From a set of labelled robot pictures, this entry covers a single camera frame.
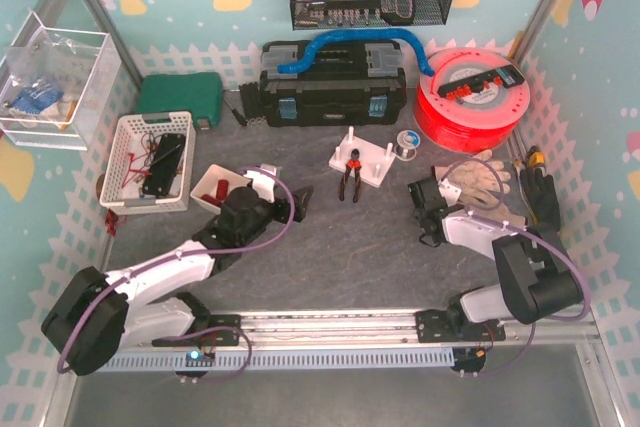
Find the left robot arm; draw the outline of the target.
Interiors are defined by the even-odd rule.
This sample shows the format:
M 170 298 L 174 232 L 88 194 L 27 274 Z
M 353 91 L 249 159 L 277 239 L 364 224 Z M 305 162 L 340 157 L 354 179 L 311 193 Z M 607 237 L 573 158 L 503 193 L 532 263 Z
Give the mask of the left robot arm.
M 260 236 L 274 222 L 289 229 L 303 221 L 313 192 L 305 186 L 269 202 L 251 187 L 236 188 L 218 215 L 170 252 L 106 273 L 78 271 L 41 324 L 59 353 L 57 371 L 88 375 L 136 345 L 190 347 L 191 359 L 203 360 L 218 345 L 237 344 L 239 319 L 215 320 L 184 289 L 270 246 Z

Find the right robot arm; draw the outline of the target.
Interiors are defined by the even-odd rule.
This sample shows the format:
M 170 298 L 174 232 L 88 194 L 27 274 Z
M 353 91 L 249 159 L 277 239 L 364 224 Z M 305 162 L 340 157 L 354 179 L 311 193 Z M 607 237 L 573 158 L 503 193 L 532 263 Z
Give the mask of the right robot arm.
M 452 296 L 444 310 L 415 314 L 421 343 L 502 341 L 503 320 L 523 325 L 554 318 L 573 322 L 590 309 L 590 291 L 553 227 L 517 227 L 477 215 L 453 201 L 433 177 L 408 185 L 419 242 L 467 248 L 492 260 L 498 283 Z

